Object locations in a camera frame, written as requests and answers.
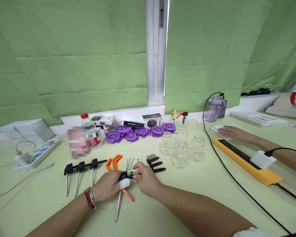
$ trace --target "red bag strap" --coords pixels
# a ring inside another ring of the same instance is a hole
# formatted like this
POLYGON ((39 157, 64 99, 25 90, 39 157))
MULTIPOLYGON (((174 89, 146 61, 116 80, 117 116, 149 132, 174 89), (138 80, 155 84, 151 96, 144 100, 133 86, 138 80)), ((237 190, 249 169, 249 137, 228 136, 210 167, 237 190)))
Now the red bag strap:
POLYGON ((296 99, 296 92, 293 92, 291 95, 290 95, 290 103, 296 107, 295 105, 295 99, 296 99))

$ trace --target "purple water bottle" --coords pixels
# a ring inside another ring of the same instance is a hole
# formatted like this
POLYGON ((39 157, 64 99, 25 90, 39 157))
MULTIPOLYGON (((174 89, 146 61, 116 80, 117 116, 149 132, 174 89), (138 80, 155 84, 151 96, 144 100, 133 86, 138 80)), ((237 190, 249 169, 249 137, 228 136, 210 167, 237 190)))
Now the purple water bottle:
POLYGON ((218 118, 220 109, 226 106, 225 101, 220 97, 212 97, 210 103, 205 109, 204 120, 207 122, 215 122, 218 118))

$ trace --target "red bottle cap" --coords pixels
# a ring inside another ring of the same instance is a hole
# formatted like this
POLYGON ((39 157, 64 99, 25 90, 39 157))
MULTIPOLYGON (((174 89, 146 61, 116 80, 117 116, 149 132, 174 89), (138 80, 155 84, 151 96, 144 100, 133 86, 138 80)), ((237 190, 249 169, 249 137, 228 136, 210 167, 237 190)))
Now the red bottle cap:
POLYGON ((89 115, 87 113, 81 114, 80 116, 82 119, 86 119, 89 117, 89 115))

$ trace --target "power strip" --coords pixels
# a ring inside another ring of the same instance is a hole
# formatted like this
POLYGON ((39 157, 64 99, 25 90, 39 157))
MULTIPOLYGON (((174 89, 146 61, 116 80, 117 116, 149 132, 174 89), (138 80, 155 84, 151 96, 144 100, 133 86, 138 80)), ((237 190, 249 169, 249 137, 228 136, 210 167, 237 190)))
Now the power strip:
POLYGON ((34 151, 31 156, 34 158, 29 164, 22 166, 17 165, 13 170, 17 172, 22 172, 26 170, 32 170, 36 166, 38 166, 45 158, 48 156, 48 154, 55 149, 55 147, 58 146, 58 144, 61 142, 61 139, 50 139, 47 142, 45 142, 39 149, 34 151))
POLYGON ((235 162, 237 162, 246 171, 252 174, 257 180, 265 185, 277 184, 283 181, 282 177, 275 174, 269 169, 261 169, 250 161, 250 156, 243 153, 238 148, 231 145, 223 138, 215 138, 213 141, 219 149, 230 156, 235 162))

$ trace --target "white sleeve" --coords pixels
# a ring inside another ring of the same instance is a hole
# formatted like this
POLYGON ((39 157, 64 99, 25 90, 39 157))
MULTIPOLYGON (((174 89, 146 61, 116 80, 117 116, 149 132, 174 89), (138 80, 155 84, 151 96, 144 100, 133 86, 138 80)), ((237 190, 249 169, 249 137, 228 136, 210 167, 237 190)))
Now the white sleeve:
POLYGON ((250 227, 248 230, 242 230, 238 233, 235 233, 233 237, 269 237, 269 235, 259 229, 250 227))

